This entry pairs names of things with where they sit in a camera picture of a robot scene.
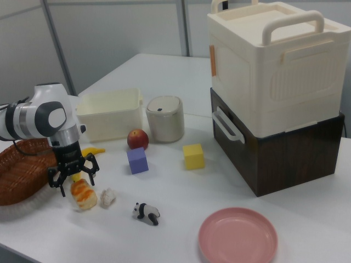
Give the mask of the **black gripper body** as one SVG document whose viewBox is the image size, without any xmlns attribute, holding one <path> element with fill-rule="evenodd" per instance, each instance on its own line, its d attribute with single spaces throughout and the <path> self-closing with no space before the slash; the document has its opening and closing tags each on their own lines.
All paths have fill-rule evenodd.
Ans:
<svg viewBox="0 0 351 263">
<path fill-rule="evenodd" d="M 57 162 L 57 166 L 51 169 L 53 175 L 60 172 L 70 176 L 82 170 L 85 159 L 82 157 L 78 141 L 68 146 L 54 147 L 53 151 Z"/>
</svg>

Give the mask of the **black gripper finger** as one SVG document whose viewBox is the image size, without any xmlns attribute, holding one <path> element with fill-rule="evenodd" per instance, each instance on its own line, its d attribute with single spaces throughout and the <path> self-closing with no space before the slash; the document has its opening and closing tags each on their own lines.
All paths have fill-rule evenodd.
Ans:
<svg viewBox="0 0 351 263">
<path fill-rule="evenodd" d="M 86 162 L 90 163 L 91 167 L 87 167 Z M 99 165 L 94 154 L 89 153 L 85 157 L 81 158 L 81 170 L 88 174 L 90 183 L 92 186 L 94 186 L 94 178 L 96 176 L 96 172 L 99 171 Z"/>
<path fill-rule="evenodd" d="M 48 168 L 48 183 L 51 188 L 60 188 L 63 197 L 66 196 L 63 183 L 67 178 L 67 173 L 60 165 Z"/>
</svg>

